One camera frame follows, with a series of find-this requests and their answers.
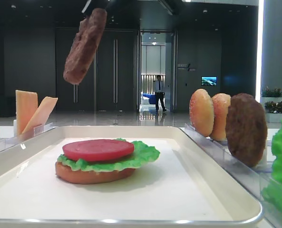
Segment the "brown meat patty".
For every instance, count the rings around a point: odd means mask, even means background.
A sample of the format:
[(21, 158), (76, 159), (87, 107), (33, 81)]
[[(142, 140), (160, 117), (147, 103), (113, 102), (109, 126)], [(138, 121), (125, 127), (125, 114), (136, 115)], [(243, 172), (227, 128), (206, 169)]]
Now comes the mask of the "brown meat patty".
[(230, 154), (246, 166), (255, 167), (262, 159), (267, 139), (262, 105), (249, 94), (232, 96), (225, 131)]
[(66, 58), (63, 78), (78, 85), (86, 76), (101, 41), (107, 21), (107, 11), (95, 8), (79, 25), (70, 52)]

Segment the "green lettuce leaf on burger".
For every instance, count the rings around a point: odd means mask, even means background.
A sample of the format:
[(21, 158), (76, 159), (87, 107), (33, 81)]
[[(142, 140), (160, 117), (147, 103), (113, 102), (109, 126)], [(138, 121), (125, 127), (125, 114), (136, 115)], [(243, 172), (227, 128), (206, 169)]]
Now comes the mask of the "green lettuce leaf on burger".
[(148, 146), (142, 141), (132, 141), (133, 153), (119, 161), (89, 162), (82, 158), (77, 161), (69, 159), (64, 154), (57, 158), (57, 162), (68, 166), (72, 171), (112, 172), (124, 169), (139, 169), (140, 167), (158, 159), (160, 152), (154, 146)]

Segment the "red tomato slice on burger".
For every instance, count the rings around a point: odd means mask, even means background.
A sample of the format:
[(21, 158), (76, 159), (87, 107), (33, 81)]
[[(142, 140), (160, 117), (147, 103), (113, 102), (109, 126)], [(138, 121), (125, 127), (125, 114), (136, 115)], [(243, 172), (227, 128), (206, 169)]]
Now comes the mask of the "red tomato slice on burger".
[(68, 159), (74, 161), (83, 159), (88, 162), (117, 160), (131, 155), (134, 149), (130, 142), (109, 139), (72, 142), (62, 147)]

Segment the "orange cheese slice right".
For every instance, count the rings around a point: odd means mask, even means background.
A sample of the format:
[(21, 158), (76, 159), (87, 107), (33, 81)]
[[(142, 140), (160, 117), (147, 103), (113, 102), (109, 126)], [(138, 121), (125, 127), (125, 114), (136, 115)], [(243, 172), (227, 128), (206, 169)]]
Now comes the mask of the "orange cheese slice right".
[(57, 97), (54, 98), (54, 97), (46, 96), (41, 101), (39, 107), (37, 108), (34, 115), (29, 120), (28, 124), (26, 125), (22, 133), (26, 133), (34, 127), (44, 125), (48, 120), (50, 114), (52, 113), (57, 101), (58, 101)]

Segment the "person in white shirt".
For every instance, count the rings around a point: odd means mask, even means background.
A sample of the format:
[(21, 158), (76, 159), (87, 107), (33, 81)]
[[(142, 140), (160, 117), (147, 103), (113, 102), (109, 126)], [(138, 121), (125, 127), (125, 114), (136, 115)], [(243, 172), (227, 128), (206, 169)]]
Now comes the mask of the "person in white shirt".
[(164, 83), (161, 80), (161, 76), (156, 76), (156, 81), (154, 82), (154, 93), (156, 97), (156, 112), (159, 110), (159, 102), (161, 103), (161, 107), (163, 112), (166, 112), (165, 104), (164, 104)]

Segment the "standing bun slice far left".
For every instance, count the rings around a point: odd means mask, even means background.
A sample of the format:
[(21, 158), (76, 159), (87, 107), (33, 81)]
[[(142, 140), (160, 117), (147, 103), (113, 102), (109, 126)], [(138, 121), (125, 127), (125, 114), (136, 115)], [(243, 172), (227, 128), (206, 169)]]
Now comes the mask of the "standing bun slice far left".
[(204, 137), (210, 136), (214, 127), (213, 101), (205, 89), (197, 89), (189, 103), (190, 122)]

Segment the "standing bun slice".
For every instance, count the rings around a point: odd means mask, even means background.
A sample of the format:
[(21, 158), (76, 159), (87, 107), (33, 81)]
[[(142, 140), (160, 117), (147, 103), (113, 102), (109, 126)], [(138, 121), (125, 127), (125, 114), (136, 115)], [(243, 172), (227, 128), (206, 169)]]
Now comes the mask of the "standing bun slice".
[(190, 122), (204, 137), (210, 136), (214, 127), (213, 101), (205, 89), (197, 89), (189, 103)]
[(216, 94), (212, 97), (214, 105), (214, 126), (210, 137), (215, 141), (226, 139), (226, 117), (228, 107), (231, 104), (231, 96), (224, 93)]

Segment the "standing bun slice far right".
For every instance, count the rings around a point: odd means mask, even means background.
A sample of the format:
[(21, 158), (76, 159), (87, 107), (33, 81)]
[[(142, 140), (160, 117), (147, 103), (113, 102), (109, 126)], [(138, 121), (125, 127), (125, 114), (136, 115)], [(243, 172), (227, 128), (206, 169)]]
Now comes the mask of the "standing bun slice far right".
[(226, 117), (228, 107), (231, 104), (231, 96), (224, 93), (216, 94), (212, 97), (214, 105), (214, 126), (210, 137), (215, 141), (226, 139)]

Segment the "white rectangular metal tray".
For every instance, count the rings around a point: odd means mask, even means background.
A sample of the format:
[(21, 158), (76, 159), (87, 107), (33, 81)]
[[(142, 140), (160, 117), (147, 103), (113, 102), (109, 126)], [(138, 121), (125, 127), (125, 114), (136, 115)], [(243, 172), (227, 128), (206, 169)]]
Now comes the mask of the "white rectangular metal tray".
[[(160, 156), (112, 183), (56, 177), (63, 145), (99, 138)], [(63, 126), (0, 152), (0, 228), (254, 228), (262, 218), (259, 200), (176, 127)]]

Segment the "bottom bun on tray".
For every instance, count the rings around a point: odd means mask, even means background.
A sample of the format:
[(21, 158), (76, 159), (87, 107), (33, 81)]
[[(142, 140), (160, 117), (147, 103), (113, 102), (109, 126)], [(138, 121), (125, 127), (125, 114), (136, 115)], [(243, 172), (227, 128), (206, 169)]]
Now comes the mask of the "bottom bun on tray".
[(69, 166), (60, 162), (55, 163), (56, 175), (62, 180), (73, 184), (99, 184), (108, 183), (131, 176), (135, 169), (124, 169), (122, 171), (95, 172), (95, 171), (73, 171)]

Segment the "potted plants planter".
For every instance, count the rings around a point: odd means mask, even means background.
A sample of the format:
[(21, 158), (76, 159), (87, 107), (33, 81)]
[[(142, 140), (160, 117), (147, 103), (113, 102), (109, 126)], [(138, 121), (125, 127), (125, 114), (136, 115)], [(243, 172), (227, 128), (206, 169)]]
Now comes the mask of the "potted plants planter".
[(282, 90), (270, 89), (268, 86), (262, 90), (261, 104), (266, 112), (268, 123), (280, 123), (282, 120)]

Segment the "wall display screen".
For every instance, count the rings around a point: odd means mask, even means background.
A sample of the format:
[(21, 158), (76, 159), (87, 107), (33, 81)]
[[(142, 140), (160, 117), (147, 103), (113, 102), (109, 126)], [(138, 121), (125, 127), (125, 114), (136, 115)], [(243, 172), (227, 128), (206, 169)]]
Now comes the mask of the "wall display screen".
[(201, 77), (201, 85), (202, 86), (216, 86), (217, 85), (217, 77), (215, 77), (215, 76), (203, 76), (203, 77)]

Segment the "clear acrylic rail right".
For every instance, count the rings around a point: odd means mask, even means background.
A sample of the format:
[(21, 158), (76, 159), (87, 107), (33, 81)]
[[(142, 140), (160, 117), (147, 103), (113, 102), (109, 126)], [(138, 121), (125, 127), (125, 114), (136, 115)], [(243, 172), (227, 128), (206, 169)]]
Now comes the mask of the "clear acrylic rail right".
[(268, 129), (268, 137), (263, 157), (254, 168), (249, 168), (234, 158), (227, 147), (227, 141), (217, 142), (204, 138), (190, 124), (185, 124), (184, 132), (193, 139), (240, 185), (255, 196), (263, 205), (265, 220), (274, 228), (282, 228), (282, 184), (272, 178), (272, 136), (277, 129)]

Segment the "clear acrylic rail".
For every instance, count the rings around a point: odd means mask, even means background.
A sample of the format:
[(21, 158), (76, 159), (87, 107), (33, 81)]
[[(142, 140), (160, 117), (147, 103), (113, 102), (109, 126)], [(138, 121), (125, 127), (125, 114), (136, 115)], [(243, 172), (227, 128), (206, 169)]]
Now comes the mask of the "clear acrylic rail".
[(272, 178), (272, 136), (277, 129), (268, 129), (268, 137), (263, 157), (254, 168), (249, 168), (234, 158), (227, 147), (227, 141), (217, 142), (204, 138), (190, 124), (185, 124), (184, 132), (193, 139), (240, 185), (255, 196), (263, 205), (265, 220), (274, 228), (282, 228), (282, 184)]
[(27, 133), (21, 134), (19, 136), (14, 136), (12, 138), (3, 138), (0, 139), (0, 152), (19, 145), (19, 144), (23, 144), (26, 140), (35, 138), (36, 136), (45, 133), (49, 130), (52, 130), (53, 128), (55, 128), (55, 126), (53, 125), (53, 123), (49, 123), (47, 125), (40, 125), (35, 127), (33, 130), (28, 131)]

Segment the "clear acrylic rail left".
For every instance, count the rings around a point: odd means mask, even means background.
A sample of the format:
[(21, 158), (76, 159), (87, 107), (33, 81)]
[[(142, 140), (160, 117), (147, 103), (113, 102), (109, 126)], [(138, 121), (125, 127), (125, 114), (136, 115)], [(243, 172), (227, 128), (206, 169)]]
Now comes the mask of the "clear acrylic rail left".
[(52, 130), (53, 128), (55, 128), (55, 126), (53, 125), (53, 123), (49, 123), (47, 125), (40, 125), (35, 127), (33, 130), (28, 131), (27, 133), (21, 134), (19, 136), (14, 136), (12, 138), (3, 138), (0, 139), (0, 152), (19, 145), (19, 144), (23, 144), (26, 140), (35, 138), (36, 136), (45, 133), (49, 130)]

